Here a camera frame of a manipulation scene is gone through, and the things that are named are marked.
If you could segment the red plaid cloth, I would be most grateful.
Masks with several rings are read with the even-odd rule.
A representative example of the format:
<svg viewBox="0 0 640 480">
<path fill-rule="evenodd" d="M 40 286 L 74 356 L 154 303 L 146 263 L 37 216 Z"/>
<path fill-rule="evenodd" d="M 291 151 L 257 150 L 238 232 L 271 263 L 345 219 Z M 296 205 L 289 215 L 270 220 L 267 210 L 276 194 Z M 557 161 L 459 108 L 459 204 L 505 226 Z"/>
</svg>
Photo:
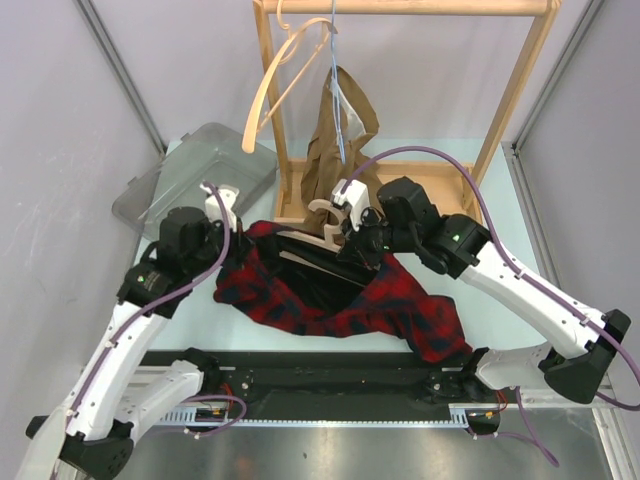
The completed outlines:
<svg viewBox="0 0 640 480">
<path fill-rule="evenodd" d="M 216 302 L 297 336 L 391 335 L 427 363 L 471 353 L 454 300 L 428 294 L 393 255 L 377 271 L 357 268 L 365 278 L 357 286 L 281 258 L 284 230 L 269 221 L 250 226 L 251 247 L 241 265 L 222 268 Z"/>
</svg>

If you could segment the light blue wire hanger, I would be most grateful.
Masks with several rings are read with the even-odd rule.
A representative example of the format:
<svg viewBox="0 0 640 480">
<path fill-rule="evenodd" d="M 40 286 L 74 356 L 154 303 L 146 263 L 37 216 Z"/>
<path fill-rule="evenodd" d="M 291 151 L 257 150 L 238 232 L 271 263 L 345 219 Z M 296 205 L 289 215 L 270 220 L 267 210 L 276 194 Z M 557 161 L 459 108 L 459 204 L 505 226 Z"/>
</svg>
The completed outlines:
<svg viewBox="0 0 640 480">
<path fill-rule="evenodd" d="M 334 128 L 336 134 L 336 145 L 340 155 L 340 161 L 342 165 L 346 164 L 346 153 L 344 138 L 341 125 L 341 104 L 340 104 L 340 87 L 338 78 L 338 68 L 335 50 L 335 36 L 337 35 L 337 29 L 335 27 L 337 1 L 331 1 L 330 12 L 330 53 L 331 53 L 331 86 L 330 91 L 332 94 L 332 116 L 334 121 Z"/>
</svg>

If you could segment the brown skirt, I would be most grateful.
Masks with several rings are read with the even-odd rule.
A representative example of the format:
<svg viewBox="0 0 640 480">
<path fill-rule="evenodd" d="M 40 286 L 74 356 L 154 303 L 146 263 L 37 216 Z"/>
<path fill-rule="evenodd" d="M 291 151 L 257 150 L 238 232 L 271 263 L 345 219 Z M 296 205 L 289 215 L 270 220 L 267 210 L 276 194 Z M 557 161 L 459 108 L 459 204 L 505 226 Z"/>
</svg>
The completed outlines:
<svg viewBox="0 0 640 480">
<path fill-rule="evenodd" d="M 340 150 L 337 144 L 332 76 L 328 75 L 301 179 L 304 207 L 308 207 L 315 199 L 329 200 L 338 181 L 350 178 L 357 168 L 369 160 L 362 149 L 379 131 L 377 114 L 357 82 L 342 67 L 337 68 L 337 80 L 344 149 Z"/>
</svg>

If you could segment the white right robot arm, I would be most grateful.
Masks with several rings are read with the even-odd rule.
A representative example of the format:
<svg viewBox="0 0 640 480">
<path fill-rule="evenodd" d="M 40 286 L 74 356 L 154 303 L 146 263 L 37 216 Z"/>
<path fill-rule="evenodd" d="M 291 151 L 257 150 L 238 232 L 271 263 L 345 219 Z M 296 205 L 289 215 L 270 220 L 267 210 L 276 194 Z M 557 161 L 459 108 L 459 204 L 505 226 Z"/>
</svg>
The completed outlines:
<svg viewBox="0 0 640 480">
<path fill-rule="evenodd" d="M 506 387 L 548 387 L 589 404 L 630 326 L 619 310 L 603 313 L 580 304 L 518 262 L 490 231 L 465 214 L 445 215 L 423 187 L 401 177 L 377 193 L 373 209 L 367 186 L 340 180 L 331 193 L 347 213 L 342 223 L 345 260 L 377 266 L 386 254 L 414 253 L 431 271 L 459 279 L 498 300 L 532 326 L 545 341 L 512 350 L 481 348 L 463 370 L 461 388 L 484 401 Z"/>
</svg>

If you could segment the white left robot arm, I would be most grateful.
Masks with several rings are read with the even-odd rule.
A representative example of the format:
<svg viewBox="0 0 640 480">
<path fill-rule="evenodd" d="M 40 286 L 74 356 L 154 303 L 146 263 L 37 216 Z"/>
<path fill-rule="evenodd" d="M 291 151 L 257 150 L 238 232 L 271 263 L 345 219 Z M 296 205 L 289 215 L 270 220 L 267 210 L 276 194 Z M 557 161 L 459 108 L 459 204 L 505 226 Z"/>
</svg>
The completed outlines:
<svg viewBox="0 0 640 480">
<path fill-rule="evenodd" d="M 114 479 L 138 441 L 184 402 L 237 406 L 218 433 L 247 413 L 238 396 L 219 393 L 221 371 L 211 355 L 190 348 L 132 397 L 126 389 L 156 336 L 179 304 L 235 250 L 238 220 L 209 198 L 204 209 L 178 207 L 162 221 L 160 237 L 126 274 L 107 329 L 81 377 L 48 416 L 31 420 L 31 440 L 17 474 L 54 479 L 66 464 L 93 479 Z"/>
</svg>

